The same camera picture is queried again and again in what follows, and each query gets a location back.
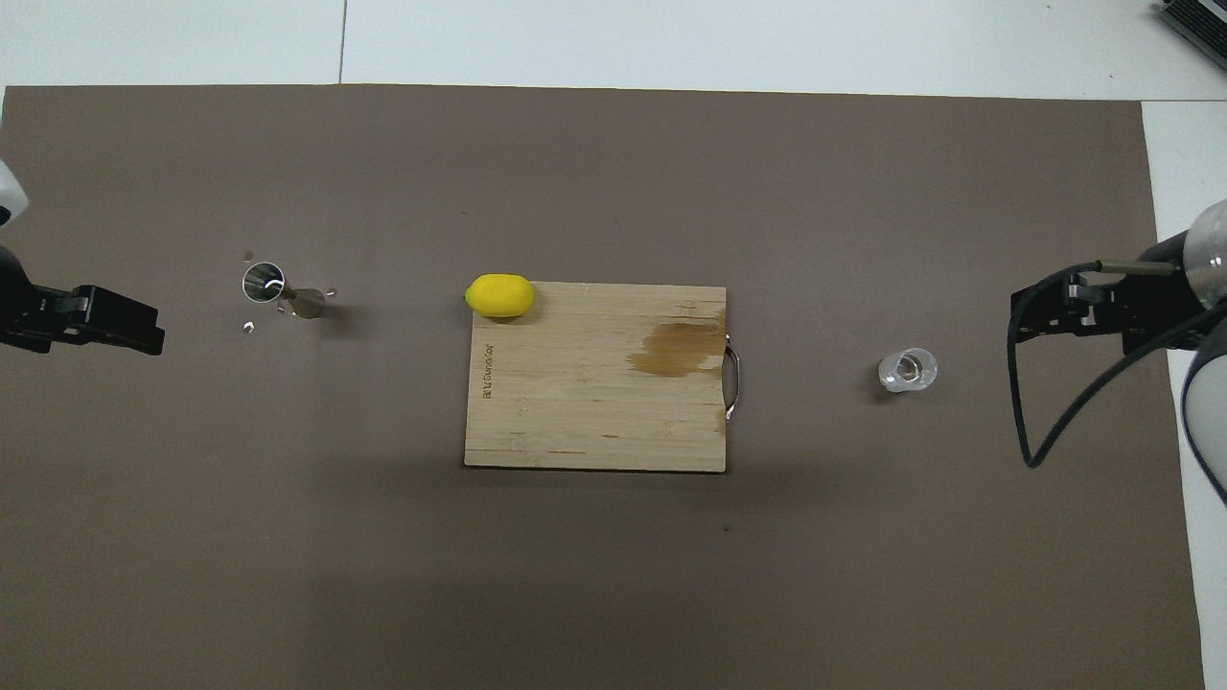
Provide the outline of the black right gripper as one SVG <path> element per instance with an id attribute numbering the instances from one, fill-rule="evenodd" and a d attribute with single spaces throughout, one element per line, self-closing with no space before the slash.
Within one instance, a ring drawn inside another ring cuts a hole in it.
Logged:
<path id="1" fill-rule="evenodd" d="M 1120 314 L 1091 311 L 1114 300 Z M 1011 316 L 1022 317 L 1014 343 L 1038 336 L 1101 336 L 1121 333 L 1121 354 L 1134 354 L 1152 336 L 1202 316 L 1205 307 L 1193 293 L 1184 274 L 1126 276 L 1117 284 L 1090 284 L 1081 273 L 1059 273 L 1011 296 Z"/>

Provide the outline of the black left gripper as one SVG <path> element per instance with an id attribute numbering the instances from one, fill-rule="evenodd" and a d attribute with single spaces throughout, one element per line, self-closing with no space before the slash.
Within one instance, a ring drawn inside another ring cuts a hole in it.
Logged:
<path id="1" fill-rule="evenodd" d="M 49 354 L 53 343 L 99 344 L 160 357 L 166 333 L 158 309 L 103 287 L 87 287 L 86 327 L 74 320 L 75 291 L 37 287 L 12 252 L 1 248 L 1 340 L 31 354 Z"/>

